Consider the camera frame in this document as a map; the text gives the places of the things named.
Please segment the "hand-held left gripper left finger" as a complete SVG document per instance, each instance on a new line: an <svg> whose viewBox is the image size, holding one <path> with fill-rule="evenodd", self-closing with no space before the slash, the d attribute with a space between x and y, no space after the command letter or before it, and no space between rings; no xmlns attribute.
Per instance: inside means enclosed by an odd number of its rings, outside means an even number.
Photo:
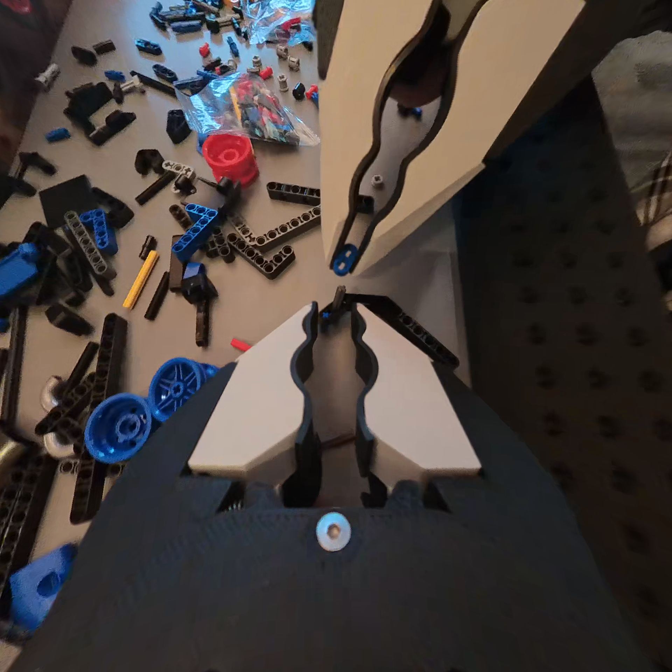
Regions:
<svg viewBox="0 0 672 672"><path fill-rule="evenodd" d="M308 303L240 355L189 457L189 469L280 490L286 507L312 507L322 445L307 382L318 305Z"/></svg>

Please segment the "black bent long beam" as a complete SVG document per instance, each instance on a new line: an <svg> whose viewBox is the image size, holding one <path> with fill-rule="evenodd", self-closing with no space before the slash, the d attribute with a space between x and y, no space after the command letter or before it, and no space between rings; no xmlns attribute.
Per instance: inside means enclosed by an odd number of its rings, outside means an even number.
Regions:
<svg viewBox="0 0 672 672"><path fill-rule="evenodd" d="M321 331L323 333L327 332L331 326L338 324L346 313L351 312L354 305L366 307L434 362L446 365L452 370L460 365L459 358L449 348L390 297L379 294L348 292L344 285L339 285L335 290L332 301L320 308L318 323Z"/></svg>

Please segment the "clear plastic bag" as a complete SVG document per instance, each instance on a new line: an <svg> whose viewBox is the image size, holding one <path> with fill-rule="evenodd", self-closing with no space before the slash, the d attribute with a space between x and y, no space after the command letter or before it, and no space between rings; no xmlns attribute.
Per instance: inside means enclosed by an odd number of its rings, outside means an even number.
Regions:
<svg viewBox="0 0 672 672"><path fill-rule="evenodd" d="M241 1L254 44L313 43L315 1Z"/></svg>

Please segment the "clear bag of mixed parts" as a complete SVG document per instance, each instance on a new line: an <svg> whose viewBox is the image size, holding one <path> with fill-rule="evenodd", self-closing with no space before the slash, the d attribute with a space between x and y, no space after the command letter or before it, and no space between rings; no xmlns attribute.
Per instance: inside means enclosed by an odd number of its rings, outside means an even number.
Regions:
<svg viewBox="0 0 672 672"><path fill-rule="evenodd" d="M232 135L287 147L317 147L318 134L266 82L247 72L210 80L196 93L175 91L189 128L208 138Z"/></svg>

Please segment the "small blue thin link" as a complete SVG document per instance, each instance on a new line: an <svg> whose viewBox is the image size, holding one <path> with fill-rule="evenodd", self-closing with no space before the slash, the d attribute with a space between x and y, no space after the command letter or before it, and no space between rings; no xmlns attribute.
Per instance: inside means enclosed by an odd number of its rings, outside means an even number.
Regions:
<svg viewBox="0 0 672 672"><path fill-rule="evenodd" d="M354 264L359 256L358 248L351 243L346 243L336 253L332 264L332 270L338 277L344 277L351 273Z"/></svg>

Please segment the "blue curved panel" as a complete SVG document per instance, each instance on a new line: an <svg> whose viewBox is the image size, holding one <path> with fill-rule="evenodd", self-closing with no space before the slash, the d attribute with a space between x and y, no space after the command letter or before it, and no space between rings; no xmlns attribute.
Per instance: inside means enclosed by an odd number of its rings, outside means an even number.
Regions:
<svg viewBox="0 0 672 672"><path fill-rule="evenodd" d="M34 632L42 625L71 575L78 550L77 544L64 544L10 576L10 616L22 630Z"/></svg>

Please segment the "scattered red grey connectors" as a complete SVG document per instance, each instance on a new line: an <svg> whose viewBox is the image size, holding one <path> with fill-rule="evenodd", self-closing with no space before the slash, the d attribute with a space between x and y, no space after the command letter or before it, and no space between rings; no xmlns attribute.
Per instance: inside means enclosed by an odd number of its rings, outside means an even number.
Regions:
<svg viewBox="0 0 672 672"><path fill-rule="evenodd" d="M203 89L182 96L183 104L211 116L233 116L235 107L282 109L290 101L319 107L317 56L317 39L310 32L278 35L277 41L259 46L247 66L216 70Z"/></svg>

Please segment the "blue toy wheel hub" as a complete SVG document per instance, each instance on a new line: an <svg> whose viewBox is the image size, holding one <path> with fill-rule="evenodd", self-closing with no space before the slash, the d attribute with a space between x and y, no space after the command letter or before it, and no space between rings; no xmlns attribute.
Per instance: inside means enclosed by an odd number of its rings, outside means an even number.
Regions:
<svg viewBox="0 0 672 672"><path fill-rule="evenodd" d="M157 427L147 399L131 393L115 394L91 412L85 427L85 448L102 464L127 462Z"/></svg>

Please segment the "black dimpled pad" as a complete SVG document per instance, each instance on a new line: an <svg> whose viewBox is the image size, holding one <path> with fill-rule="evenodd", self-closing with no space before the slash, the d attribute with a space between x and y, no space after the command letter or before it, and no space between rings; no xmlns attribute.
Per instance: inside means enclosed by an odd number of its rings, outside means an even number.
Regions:
<svg viewBox="0 0 672 672"><path fill-rule="evenodd" d="M670 671L671 319L591 78L466 186L456 223L473 388Z"/></svg>

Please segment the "red toy wheel hub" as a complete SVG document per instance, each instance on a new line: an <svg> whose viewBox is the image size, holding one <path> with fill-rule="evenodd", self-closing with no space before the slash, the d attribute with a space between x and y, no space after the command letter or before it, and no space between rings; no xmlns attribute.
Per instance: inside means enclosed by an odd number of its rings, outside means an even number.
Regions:
<svg viewBox="0 0 672 672"><path fill-rule="evenodd" d="M202 145L202 156L212 171L214 181L227 178L250 187L259 176L256 154L251 140L234 134L211 134Z"/></svg>

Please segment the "person's plaid shirt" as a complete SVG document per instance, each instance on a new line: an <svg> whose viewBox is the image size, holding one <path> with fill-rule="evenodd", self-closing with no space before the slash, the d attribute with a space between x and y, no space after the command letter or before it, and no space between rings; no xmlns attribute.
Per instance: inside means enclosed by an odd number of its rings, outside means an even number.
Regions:
<svg viewBox="0 0 672 672"><path fill-rule="evenodd" d="M631 191L649 253L671 242L671 151Z"/></svg>

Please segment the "short yellow axle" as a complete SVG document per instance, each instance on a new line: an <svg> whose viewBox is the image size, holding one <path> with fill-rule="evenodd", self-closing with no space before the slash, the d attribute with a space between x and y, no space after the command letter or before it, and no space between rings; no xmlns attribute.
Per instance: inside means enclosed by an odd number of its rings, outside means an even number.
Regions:
<svg viewBox="0 0 672 672"><path fill-rule="evenodd" d="M144 287L147 284L147 281L156 265L156 262L159 259L159 254L157 251L152 250L149 251L147 254L147 257L143 261L143 264L139 270L138 275L136 276L135 280L133 281L133 284L126 296L126 298L123 301L122 308L126 310L131 310L135 307L136 303L138 302L138 299L140 295L142 294L142 291L144 290Z"/></svg>

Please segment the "blue angled beam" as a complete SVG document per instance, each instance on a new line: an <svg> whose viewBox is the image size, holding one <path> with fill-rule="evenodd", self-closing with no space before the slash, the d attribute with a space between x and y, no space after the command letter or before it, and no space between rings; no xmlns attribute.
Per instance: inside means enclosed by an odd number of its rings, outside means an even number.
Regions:
<svg viewBox="0 0 672 672"><path fill-rule="evenodd" d="M173 244L173 255L182 263L187 263L213 234L218 223L219 212L199 204L187 204L184 207L191 226L181 238Z"/></svg>

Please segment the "black beam with blue pin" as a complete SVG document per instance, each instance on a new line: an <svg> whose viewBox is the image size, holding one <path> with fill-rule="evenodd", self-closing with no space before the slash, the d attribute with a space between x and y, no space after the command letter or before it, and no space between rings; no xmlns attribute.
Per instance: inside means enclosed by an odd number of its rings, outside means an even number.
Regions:
<svg viewBox="0 0 672 672"><path fill-rule="evenodd" d="M136 113L113 105L116 98L106 83L84 83L64 95L64 116L94 147L103 147L137 120Z"/></svg>

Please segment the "blue fender bracket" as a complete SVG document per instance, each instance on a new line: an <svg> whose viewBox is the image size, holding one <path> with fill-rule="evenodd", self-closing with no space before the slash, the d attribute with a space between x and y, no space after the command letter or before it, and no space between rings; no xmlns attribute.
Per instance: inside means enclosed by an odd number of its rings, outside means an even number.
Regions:
<svg viewBox="0 0 672 672"><path fill-rule="evenodd" d="M21 243L1 259L1 305L36 304L41 276L42 249L35 243Z"/></svg>

